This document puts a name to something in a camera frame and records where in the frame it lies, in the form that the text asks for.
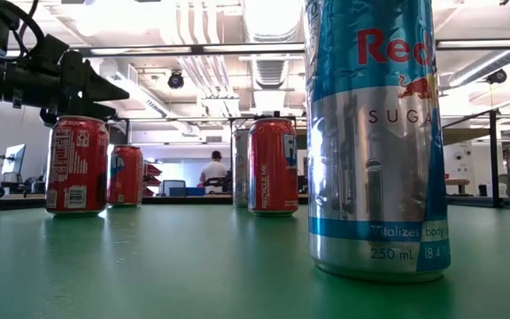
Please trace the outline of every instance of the silver and blue can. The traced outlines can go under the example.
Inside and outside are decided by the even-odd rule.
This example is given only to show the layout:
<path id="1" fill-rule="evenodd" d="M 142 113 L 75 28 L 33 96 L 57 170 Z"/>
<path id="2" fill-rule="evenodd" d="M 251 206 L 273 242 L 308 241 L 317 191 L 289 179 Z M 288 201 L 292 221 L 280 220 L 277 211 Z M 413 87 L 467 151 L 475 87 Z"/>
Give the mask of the silver and blue can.
<path id="1" fill-rule="evenodd" d="M 234 206 L 247 207 L 249 204 L 249 156 L 247 142 L 249 129 L 240 128 L 233 134 L 234 159 Z"/>
<path id="2" fill-rule="evenodd" d="M 310 252 L 366 280 L 450 265 L 430 0 L 306 0 Z"/>

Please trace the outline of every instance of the ceiling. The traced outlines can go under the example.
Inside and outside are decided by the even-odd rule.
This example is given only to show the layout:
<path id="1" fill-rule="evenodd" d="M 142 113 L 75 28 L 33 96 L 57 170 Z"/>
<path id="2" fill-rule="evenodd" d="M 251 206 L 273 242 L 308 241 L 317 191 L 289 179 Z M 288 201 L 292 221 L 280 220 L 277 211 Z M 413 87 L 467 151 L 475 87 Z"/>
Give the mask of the ceiling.
<path id="1" fill-rule="evenodd" d="M 107 0 L 111 3 L 126 5 L 131 0 Z M 296 3 L 300 0 L 281 0 L 283 6 L 293 4 L 294 9 L 275 8 L 279 2 L 269 2 L 269 10 L 260 19 L 267 24 L 280 23 L 281 16 L 285 12 L 297 12 Z M 12 0 L 26 12 L 30 0 Z M 61 4 L 60 0 L 42 0 L 36 12 L 35 20 L 42 30 L 53 34 L 59 39 L 72 46 L 95 46 L 115 47 L 123 45 L 167 45 L 166 33 L 181 32 L 176 26 L 168 26 L 166 22 L 166 3 L 139 3 L 131 5 L 130 9 L 112 10 L 104 14 L 87 15 L 87 7 L 80 4 Z M 194 2 L 189 1 L 189 31 L 191 40 L 198 41 L 194 35 Z M 222 43 L 246 43 L 249 38 L 246 35 L 243 23 L 243 7 L 240 0 L 212 0 L 201 3 L 215 5 L 217 12 L 217 36 Z M 499 6 L 498 0 L 433 0 L 434 21 L 437 39 L 478 39 L 478 38 L 502 38 L 510 37 L 510 3 Z M 203 14 L 204 36 L 208 37 L 207 13 Z M 175 18 L 175 23 L 182 23 L 182 15 Z M 298 32 L 291 41 L 304 41 L 303 23 L 297 26 Z M 96 25 L 103 25 L 103 29 L 97 29 Z M 26 36 L 26 45 L 32 46 L 34 39 L 30 34 Z M 12 40 L 11 47 L 16 46 Z M 437 53 L 438 72 L 441 76 L 441 84 L 449 76 L 474 64 L 478 59 L 492 54 L 491 51 L 439 51 Z M 181 89 L 170 89 L 167 85 L 172 70 L 182 69 L 182 63 L 177 57 L 163 58 L 132 58 L 119 59 L 120 65 L 129 64 L 139 74 L 138 83 L 145 88 L 150 96 L 162 103 L 173 116 L 219 116 L 222 115 L 250 115 L 256 113 L 255 108 L 263 107 L 267 93 L 269 103 L 280 101 L 285 107 L 283 113 L 299 116 L 305 110 L 305 65 L 301 57 L 289 60 L 284 83 L 280 90 L 261 92 L 260 86 L 254 83 L 252 63 L 247 56 L 225 56 L 223 64 L 227 69 L 231 89 L 226 91 L 225 99 L 230 105 L 228 110 L 236 108 L 231 113 L 219 113 L 220 100 L 203 102 L 201 90 L 189 78 L 188 73 L 183 71 L 184 86 Z M 214 75 L 210 61 L 202 58 L 201 62 Z M 447 89 L 440 98 L 442 114 L 466 115 L 481 112 L 492 106 L 504 106 L 505 112 L 510 113 L 510 64 L 503 67 L 507 72 L 507 81 L 502 84 L 489 84 L 475 81 L 454 89 Z M 121 116 L 133 118 L 159 117 L 146 106 L 143 101 L 130 100 L 123 103 L 113 104 Z M 505 129 L 510 129 L 509 121 L 504 121 Z M 156 123 L 150 129 L 174 129 L 170 124 Z"/>

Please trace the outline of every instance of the white shirt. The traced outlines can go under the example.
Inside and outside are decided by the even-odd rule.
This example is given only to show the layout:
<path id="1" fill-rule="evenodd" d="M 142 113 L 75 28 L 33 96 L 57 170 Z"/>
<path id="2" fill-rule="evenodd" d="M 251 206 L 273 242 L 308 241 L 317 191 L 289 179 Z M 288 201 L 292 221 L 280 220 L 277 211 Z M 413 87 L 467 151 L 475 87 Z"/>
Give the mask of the white shirt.
<path id="1" fill-rule="evenodd" d="M 207 164 L 206 166 L 204 166 L 204 168 L 202 169 L 202 173 L 204 173 L 205 180 L 207 181 L 210 178 L 226 177 L 228 175 L 228 169 L 226 168 L 225 165 L 223 165 L 217 161 L 212 161 L 209 164 Z M 213 187 L 213 186 L 208 186 L 205 188 L 206 194 L 209 194 L 210 191 L 222 192 L 222 188 L 221 187 Z"/>

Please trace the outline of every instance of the red can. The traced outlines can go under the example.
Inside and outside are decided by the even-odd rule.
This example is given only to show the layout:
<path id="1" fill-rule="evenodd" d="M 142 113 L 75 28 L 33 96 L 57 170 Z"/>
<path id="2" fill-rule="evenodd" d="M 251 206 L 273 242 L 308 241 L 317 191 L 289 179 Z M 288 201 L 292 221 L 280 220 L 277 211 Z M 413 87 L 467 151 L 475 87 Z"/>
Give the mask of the red can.
<path id="1" fill-rule="evenodd" d="M 298 210 L 297 132 L 287 119 L 255 121 L 249 132 L 249 210 L 291 216 Z"/>
<path id="2" fill-rule="evenodd" d="M 46 210 L 53 214 L 98 214 L 105 209 L 105 123 L 61 116 L 52 130 Z"/>
<path id="3" fill-rule="evenodd" d="M 129 145 L 116 145 L 110 160 L 107 201 L 113 206 L 136 206 L 143 201 L 143 154 Z"/>

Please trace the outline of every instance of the aluminum can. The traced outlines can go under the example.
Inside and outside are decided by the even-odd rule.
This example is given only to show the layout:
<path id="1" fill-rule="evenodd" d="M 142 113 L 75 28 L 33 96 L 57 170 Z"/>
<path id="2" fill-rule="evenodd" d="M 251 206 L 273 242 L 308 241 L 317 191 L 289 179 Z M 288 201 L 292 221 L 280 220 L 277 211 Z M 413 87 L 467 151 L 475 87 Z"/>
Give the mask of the aluminum can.
<path id="1" fill-rule="evenodd" d="M 62 116 L 52 129 L 46 210 L 53 214 L 98 214 L 106 205 L 105 123 Z"/>
<path id="2" fill-rule="evenodd" d="M 431 2 L 306 0 L 310 252 L 378 281 L 450 265 Z"/>
<path id="3" fill-rule="evenodd" d="M 110 155 L 107 202 L 112 206 L 137 206 L 143 202 L 143 154 L 130 145 L 116 145 Z"/>
<path id="4" fill-rule="evenodd" d="M 298 210 L 297 132 L 289 120 L 255 121 L 249 131 L 249 210 L 292 216 Z"/>
<path id="5" fill-rule="evenodd" d="M 237 129 L 234 132 L 233 159 L 234 159 L 234 206 L 247 207 L 249 204 L 249 157 L 247 142 L 249 129 Z"/>

